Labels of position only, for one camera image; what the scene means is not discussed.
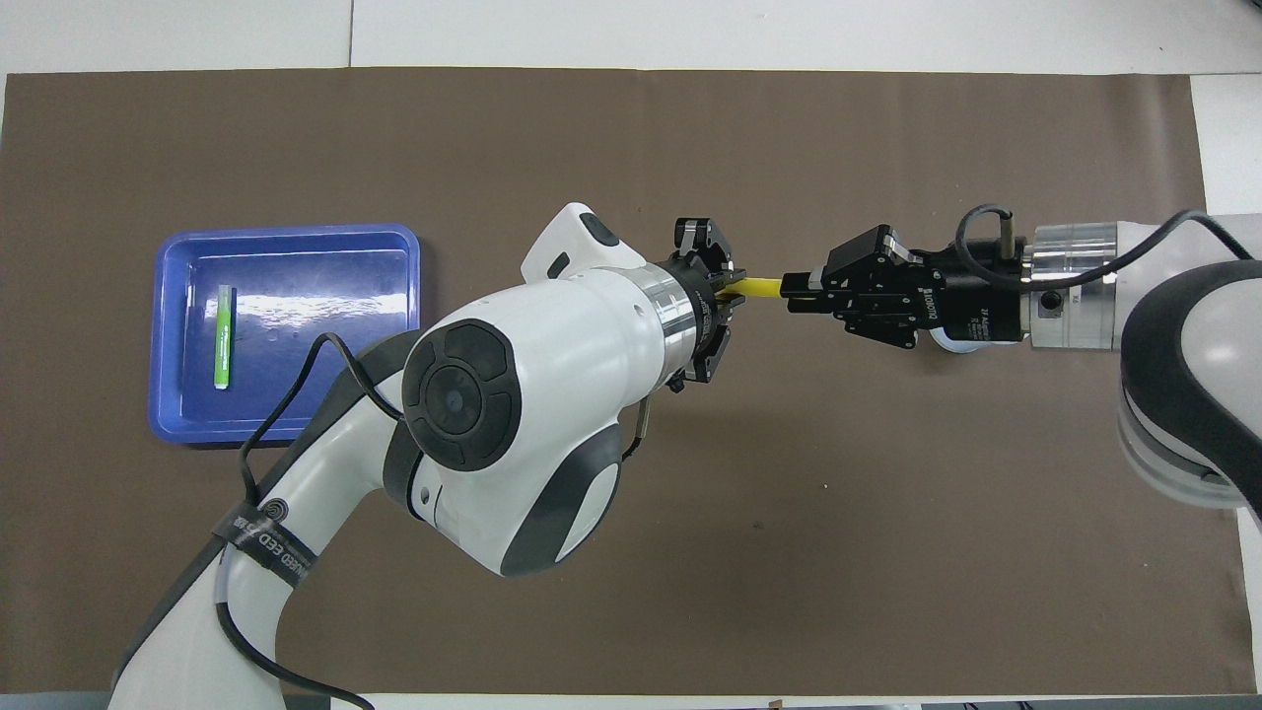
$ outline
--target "yellow stick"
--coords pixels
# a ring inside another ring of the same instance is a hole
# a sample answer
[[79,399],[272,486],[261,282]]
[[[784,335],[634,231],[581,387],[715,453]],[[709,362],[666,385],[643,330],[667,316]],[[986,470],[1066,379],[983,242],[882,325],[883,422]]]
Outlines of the yellow stick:
[[780,279],[745,277],[719,291],[750,298],[780,298]]

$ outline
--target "plastic tray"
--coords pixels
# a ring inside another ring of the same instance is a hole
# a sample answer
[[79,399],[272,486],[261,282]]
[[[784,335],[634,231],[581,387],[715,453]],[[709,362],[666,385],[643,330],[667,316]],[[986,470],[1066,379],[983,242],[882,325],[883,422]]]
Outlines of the plastic tray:
[[[220,284],[236,289],[231,382],[215,390]],[[396,223],[170,236],[154,267],[149,426],[177,444],[240,443],[293,383],[324,330],[352,351],[420,324],[420,243]],[[324,346],[307,386],[264,440],[292,441],[342,359]]]

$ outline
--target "black cable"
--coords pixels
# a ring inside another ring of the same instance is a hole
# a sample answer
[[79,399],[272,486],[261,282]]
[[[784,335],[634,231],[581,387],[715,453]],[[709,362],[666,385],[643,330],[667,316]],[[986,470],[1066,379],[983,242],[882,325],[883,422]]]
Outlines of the black cable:
[[1108,264],[1102,266],[1095,266],[1094,269],[1085,270],[1075,276],[1068,276],[1061,279],[1047,279],[1047,280],[1030,280],[1025,281],[1017,276],[1011,276],[1007,274],[1001,274],[992,271],[983,266],[973,253],[968,250],[968,242],[965,241],[965,235],[968,232],[968,224],[977,217],[982,214],[998,214],[1002,222],[1010,222],[1012,219],[1012,211],[1002,204],[978,204],[968,211],[963,218],[959,221],[959,226],[955,228],[955,255],[959,256],[960,261],[973,275],[981,277],[982,280],[989,282],[996,288],[1002,288],[1006,290],[1016,290],[1017,293],[1031,293],[1035,290],[1058,290],[1061,288],[1071,288],[1075,285],[1083,285],[1084,282],[1090,282],[1093,280],[1104,277],[1108,274],[1117,272],[1121,269],[1133,264],[1136,259],[1143,256],[1152,250],[1157,243],[1165,237],[1170,236],[1179,224],[1191,221],[1198,222],[1205,228],[1208,228],[1219,241],[1223,242],[1227,248],[1237,259],[1253,259],[1253,256],[1241,246],[1241,242],[1227,231],[1223,224],[1214,221],[1213,217],[1201,212],[1200,209],[1184,209],[1177,214],[1170,217],[1160,227],[1150,233],[1143,241],[1135,245],[1129,251],[1122,253],[1117,259],[1113,259]]
[[[290,386],[289,392],[286,392],[280,402],[276,404],[276,409],[271,411],[271,415],[268,415],[268,419],[262,421],[259,429],[250,435],[250,439],[247,439],[237,451],[237,464],[241,468],[241,480],[245,484],[245,499],[251,506],[259,504],[259,484],[255,483],[254,472],[250,469],[250,451],[256,444],[259,444],[262,436],[268,434],[268,430],[276,424],[276,420],[279,420],[285,410],[289,409],[289,405],[295,397],[298,397],[303,386],[307,385],[307,378],[310,376],[312,368],[316,366],[316,358],[319,354],[321,347],[323,347],[326,342],[333,343],[333,347],[337,348],[342,361],[346,362],[346,370],[351,373],[351,378],[355,381],[355,385],[360,386],[363,396],[372,401],[372,404],[376,405],[376,407],[387,417],[395,421],[403,420],[403,414],[395,410],[389,402],[385,401],[385,399],[381,397],[381,395],[377,393],[376,387],[372,385],[372,378],[369,377],[363,366],[355,358],[355,354],[351,353],[351,348],[346,346],[346,342],[332,332],[319,333],[316,335],[316,339],[312,340],[312,346],[307,351],[307,359],[303,361],[303,367],[298,371],[298,377],[294,378],[294,385]],[[228,555],[231,549],[225,550],[225,556]],[[221,570],[218,574],[226,574],[226,570]],[[228,610],[226,585],[227,583],[225,579],[225,590],[222,591],[223,599],[216,599],[215,614],[218,617],[220,628],[223,631],[223,636],[227,637],[228,643],[231,643],[232,647],[241,653],[241,656],[245,656],[255,666],[290,685],[319,692],[329,697],[336,697],[357,707],[362,707],[363,710],[375,710],[371,702],[348,690],[342,690],[305,676],[300,676],[264,656],[262,652],[255,648],[254,644],[251,644],[250,641],[241,634],[241,629],[239,629],[236,622],[232,620],[232,612]]]
[[644,444],[644,438],[642,436],[637,436],[637,438],[632,439],[631,440],[631,446],[627,446],[627,450],[622,453],[622,460],[626,462],[632,455],[635,455],[636,449],[640,449],[641,444]]
[[343,702],[350,702],[356,707],[362,707],[363,710],[376,710],[372,702],[367,699],[355,695],[348,690],[342,690],[328,684],[322,684],[314,681],[305,676],[299,676],[298,673],[285,668],[280,663],[276,663],[271,658],[264,656],[254,644],[250,643],[245,636],[241,634],[241,629],[237,628],[236,622],[232,620],[232,612],[228,612],[227,602],[215,603],[215,615],[220,619],[220,628],[223,629],[223,636],[228,638],[228,643],[237,649],[241,656],[249,658],[255,666],[259,666],[264,671],[268,671],[279,680],[286,684],[295,685],[298,687],[304,687],[310,691],[327,695],[329,697],[336,697]]
[[346,346],[346,342],[343,342],[342,338],[334,333],[319,333],[316,335],[316,339],[312,340],[310,349],[307,351],[307,359],[303,362],[302,370],[298,371],[298,377],[294,380],[294,385],[289,388],[289,392],[280,399],[276,409],[268,415],[268,419],[262,421],[262,425],[260,425],[259,429],[250,435],[250,439],[247,439],[237,451],[237,467],[241,469],[241,483],[245,484],[245,499],[251,506],[259,504],[259,484],[255,483],[254,472],[250,469],[250,451],[252,451],[255,445],[259,444],[262,435],[268,434],[268,430],[276,424],[276,420],[279,420],[285,410],[289,409],[289,405],[295,397],[298,397],[303,386],[307,385],[307,377],[310,376],[312,368],[316,366],[316,358],[319,354],[321,347],[326,342],[333,343],[333,347],[337,348],[342,361],[346,362],[346,370],[350,371],[351,378],[355,380],[355,385],[360,386],[360,390],[363,391],[363,396],[371,400],[372,404],[391,420],[403,420],[403,414],[395,410],[377,393],[377,390],[372,386],[372,380],[363,371],[363,366],[355,359],[355,354],[351,353],[351,348]]

